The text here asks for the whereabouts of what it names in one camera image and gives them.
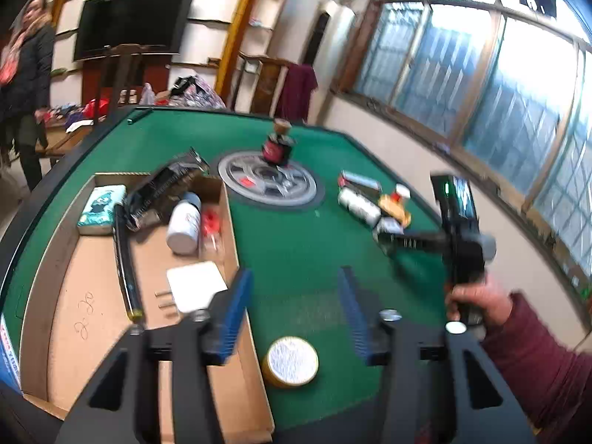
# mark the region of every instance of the woman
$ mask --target woman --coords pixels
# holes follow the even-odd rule
[[[42,178],[35,145],[38,139],[47,144],[45,127],[39,123],[49,107],[54,41],[47,0],[31,0],[23,15],[23,27],[11,38],[8,55],[0,68],[4,130],[0,144],[10,147],[14,139],[31,191]]]
[[[508,295],[489,276],[485,283],[455,286],[446,301],[453,320],[459,318],[458,302],[483,309],[482,346],[541,429],[541,443],[590,442],[592,355],[560,346],[521,293]]]

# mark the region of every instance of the black tv screen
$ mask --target black tv screen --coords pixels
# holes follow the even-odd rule
[[[100,57],[105,47],[148,46],[147,53],[179,53],[192,0],[87,0],[74,60]]]

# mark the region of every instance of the pink scarf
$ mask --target pink scarf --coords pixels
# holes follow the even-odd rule
[[[44,13],[37,18],[29,28],[19,32],[11,38],[11,42],[9,43],[10,50],[8,51],[6,61],[4,62],[4,65],[2,65],[2,68],[0,68],[0,86],[3,87],[8,85],[13,80],[14,75],[17,74],[21,47],[23,46],[25,38],[34,35],[43,26],[48,25],[49,23],[51,23],[51,15],[49,13]]]

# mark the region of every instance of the human hand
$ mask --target human hand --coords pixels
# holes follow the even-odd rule
[[[39,110],[35,110],[35,120],[37,121],[37,123],[40,123],[43,120],[43,117],[45,117],[46,113],[47,108],[40,108]]]
[[[458,303],[472,304],[483,310],[485,322],[491,326],[502,326],[510,317],[513,302],[504,289],[486,274],[481,283],[448,286],[446,308],[448,319],[459,320]]]

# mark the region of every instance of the green table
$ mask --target green table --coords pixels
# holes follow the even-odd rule
[[[189,147],[209,161],[234,149],[259,149],[272,127],[268,119],[171,109],[156,109],[134,125],[107,126],[89,137],[93,144],[83,142],[76,155],[61,161],[39,189],[47,197],[46,205],[32,216],[29,237],[3,290],[2,312],[14,349],[20,345],[27,297],[41,256],[64,210],[90,176],[151,172]],[[336,292],[340,266],[352,266],[363,286],[376,290],[385,307],[406,318],[425,324],[445,320],[441,259],[411,251],[395,260],[387,258],[371,231],[337,203],[341,169],[378,179],[386,191],[399,183],[395,175],[342,134],[295,127],[292,136],[297,140],[292,159],[325,185],[324,201],[316,208],[291,212],[257,208],[237,199],[230,203],[239,261],[255,274],[249,315],[259,357],[286,335],[307,339],[319,353],[319,373],[311,384],[297,390],[267,388],[278,430],[336,414],[378,389],[380,370],[365,367],[353,351]],[[411,229],[438,228],[437,217],[416,195],[407,208],[413,215]],[[7,232],[5,240],[10,241],[3,241],[1,248],[9,248],[15,235],[16,231]]]

